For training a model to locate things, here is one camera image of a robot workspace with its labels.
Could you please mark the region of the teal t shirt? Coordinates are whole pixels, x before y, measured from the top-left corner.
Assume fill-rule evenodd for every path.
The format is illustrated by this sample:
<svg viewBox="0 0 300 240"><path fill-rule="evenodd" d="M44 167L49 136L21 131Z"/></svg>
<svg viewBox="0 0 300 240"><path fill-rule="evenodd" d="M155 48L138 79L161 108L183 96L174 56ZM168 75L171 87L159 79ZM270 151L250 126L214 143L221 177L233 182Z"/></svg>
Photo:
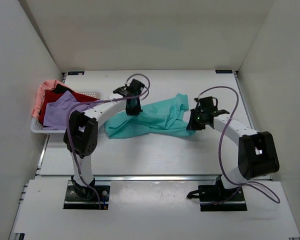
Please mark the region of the teal t shirt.
<svg viewBox="0 0 300 240"><path fill-rule="evenodd" d="M186 94L150 103L142 107L138 116L129 116L124 111L117 113L105 123L105 132L109 139L128 139L146 134L160 134L178 138L194 135L187 130L188 123L183 120L189 110Z"/></svg>

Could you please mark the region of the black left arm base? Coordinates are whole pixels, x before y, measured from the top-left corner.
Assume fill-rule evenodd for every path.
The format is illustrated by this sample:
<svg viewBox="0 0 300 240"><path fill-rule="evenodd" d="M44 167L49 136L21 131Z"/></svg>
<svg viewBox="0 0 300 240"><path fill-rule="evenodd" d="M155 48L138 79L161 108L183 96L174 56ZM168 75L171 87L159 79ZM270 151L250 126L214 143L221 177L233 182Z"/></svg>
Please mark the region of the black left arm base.
<svg viewBox="0 0 300 240"><path fill-rule="evenodd" d="M110 200L110 182L93 180L91 188L76 183L74 177L68 181L63 209L65 210L108 210Z"/></svg>

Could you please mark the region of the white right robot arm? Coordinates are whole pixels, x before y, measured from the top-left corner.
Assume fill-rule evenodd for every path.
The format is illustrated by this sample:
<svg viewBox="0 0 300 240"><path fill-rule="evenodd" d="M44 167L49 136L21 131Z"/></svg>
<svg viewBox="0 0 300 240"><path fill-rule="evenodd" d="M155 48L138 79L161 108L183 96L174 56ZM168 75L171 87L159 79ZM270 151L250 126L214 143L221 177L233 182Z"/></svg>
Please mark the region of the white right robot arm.
<svg viewBox="0 0 300 240"><path fill-rule="evenodd" d="M207 126L221 133L218 146L219 165L222 171L220 184L214 187L214 195L226 200L232 189L247 184L249 180L276 173L280 169L279 159L272 134L257 131L233 119L225 109L218 109L218 100L208 96L195 98L195 108L190 110L187 130L200 131ZM238 147L237 165L229 172L222 166L223 138L227 137Z"/></svg>

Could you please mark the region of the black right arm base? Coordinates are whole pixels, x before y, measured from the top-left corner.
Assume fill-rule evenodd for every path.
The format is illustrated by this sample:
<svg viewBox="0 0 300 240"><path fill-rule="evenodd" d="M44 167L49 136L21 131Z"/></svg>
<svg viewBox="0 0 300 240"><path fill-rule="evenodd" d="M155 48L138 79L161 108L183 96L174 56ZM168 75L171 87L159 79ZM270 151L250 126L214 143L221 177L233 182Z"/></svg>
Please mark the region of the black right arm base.
<svg viewBox="0 0 300 240"><path fill-rule="evenodd" d="M186 199L198 199L201 212L245 212L248 210L242 187L226 189L218 176L214 184L200 184Z"/></svg>

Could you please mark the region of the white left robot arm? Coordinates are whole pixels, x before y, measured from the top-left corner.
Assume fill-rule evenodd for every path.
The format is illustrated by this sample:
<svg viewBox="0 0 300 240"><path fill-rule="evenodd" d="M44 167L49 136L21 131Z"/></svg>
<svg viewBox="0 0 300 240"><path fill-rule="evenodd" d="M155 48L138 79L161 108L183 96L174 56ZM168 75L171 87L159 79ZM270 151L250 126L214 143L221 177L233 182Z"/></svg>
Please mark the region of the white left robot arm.
<svg viewBox="0 0 300 240"><path fill-rule="evenodd" d="M142 112L139 96L145 89L142 82L133 79L115 89L107 99L90 103L90 109L72 110L67 118L63 141L72 156L71 181L83 199L91 198L95 192L91 154L97 147L99 128L122 111L126 116L138 116Z"/></svg>

